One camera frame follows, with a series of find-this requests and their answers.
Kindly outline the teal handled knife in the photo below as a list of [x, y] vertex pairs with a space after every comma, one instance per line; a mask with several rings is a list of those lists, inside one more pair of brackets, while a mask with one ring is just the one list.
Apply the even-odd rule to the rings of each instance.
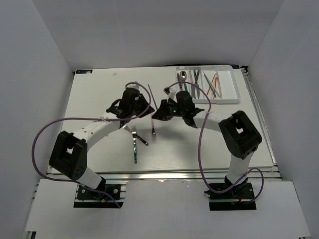
[[195, 82], [194, 82], [194, 84], [195, 84], [195, 88], [196, 88], [196, 95], [197, 95], [197, 99], [199, 99], [199, 97], [200, 97], [200, 90], [199, 90], [199, 84], [198, 84], [198, 78], [199, 78], [199, 74], [200, 74], [200, 70], [197, 70], [197, 71], [193, 71], [194, 72], [194, 77], [195, 77]]

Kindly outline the teal handled fork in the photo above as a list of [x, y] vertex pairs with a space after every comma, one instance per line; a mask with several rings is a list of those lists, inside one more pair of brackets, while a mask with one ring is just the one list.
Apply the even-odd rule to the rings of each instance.
[[137, 157], [137, 132], [136, 132], [136, 127], [132, 126], [131, 128], [131, 134], [133, 136], [133, 147], [134, 147], [134, 163], [138, 163], [138, 157]]

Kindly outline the dark speckled handled fork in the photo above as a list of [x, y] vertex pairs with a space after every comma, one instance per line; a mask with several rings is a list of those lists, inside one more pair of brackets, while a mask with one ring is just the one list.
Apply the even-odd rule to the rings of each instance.
[[132, 135], [134, 134], [135, 135], [135, 138], [138, 139], [140, 142], [142, 142], [144, 145], [148, 146], [149, 143], [146, 142], [143, 138], [141, 138], [137, 133], [133, 133], [133, 131], [129, 128], [129, 126], [127, 125], [124, 125], [122, 127], [124, 130], [128, 131], [129, 133], [131, 133]]

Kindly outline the teal handled spoon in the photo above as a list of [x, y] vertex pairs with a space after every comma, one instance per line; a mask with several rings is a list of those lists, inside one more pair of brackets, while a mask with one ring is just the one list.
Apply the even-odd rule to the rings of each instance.
[[187, 73], [185, 71], [181, 71], [179, 73], [180, 79], [183, 82], [184, 90], [188, 92], [187, 84], [185, 83], [187, 80]]

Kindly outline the pink handled fork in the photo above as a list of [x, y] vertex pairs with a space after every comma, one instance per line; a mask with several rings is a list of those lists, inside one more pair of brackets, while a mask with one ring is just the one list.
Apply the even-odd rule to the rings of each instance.
[[155, 124], [154, 124], [154, 119], [151, 118], [151, 125], [152, 125], [152, 141], [156, 141], [157, 140], [157, 134], [155, 131]]

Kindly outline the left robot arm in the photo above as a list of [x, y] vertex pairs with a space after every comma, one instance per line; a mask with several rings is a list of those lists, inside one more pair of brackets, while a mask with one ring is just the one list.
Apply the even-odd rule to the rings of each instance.
[[88, 187], [93, 198], [103, 197], [106, 180], [87, 166], [89, 149], [121, 129], [131, 118], [142, 118], [154, 111], [138, 89], [126, 88], [122, 98], [115, 100], [98, 120], [75, 132], [62, 131], [55, 142], [49, 165], [70, 180]]

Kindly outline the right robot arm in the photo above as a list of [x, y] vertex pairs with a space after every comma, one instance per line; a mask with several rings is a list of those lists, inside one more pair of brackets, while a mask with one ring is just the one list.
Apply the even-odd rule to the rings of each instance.
[[[176, 101], [169, 98], [162, 100], [158, 110], [152, 115], [155, 120], [168, 121], [180, 117], [185, 124], [199, 128], [198, 164], [204, 183], [213, 194], [226, 194], [235, 199], [243, 193], [243, 185], [251, 172], [250, 160], [262, 142], [262, 137], [245, 112], [237, 111], [230, 117], [224, 118], [195, 106], [191, 96], [186, 91], [176, 94]], [[213, 189], [207, 182], [201, 163], [201, 142], [205, 129], [222, 134], [227, 149], [231, 153], [231, 161], [224, 179], [225, 189]]]

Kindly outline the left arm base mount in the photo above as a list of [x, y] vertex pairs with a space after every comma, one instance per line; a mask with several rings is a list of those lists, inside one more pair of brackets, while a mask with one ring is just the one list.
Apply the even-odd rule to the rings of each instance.
[[107, 194], [92, 192], [82, 185], [77, 187], [74, 208], [87, 209], [119, 209], [126, 196], [126, 184], [107, 183], [104, 191]]

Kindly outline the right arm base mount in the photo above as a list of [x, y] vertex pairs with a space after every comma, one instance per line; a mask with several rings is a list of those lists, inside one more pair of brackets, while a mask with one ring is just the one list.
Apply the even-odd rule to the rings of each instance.
[[250, 202], [255, 198], [251, 183], [242, 187], [236, 186], [223, 194], [216, 194], [207, 190], [210, 211], [252, 211], [257, 210], [256, 203]]

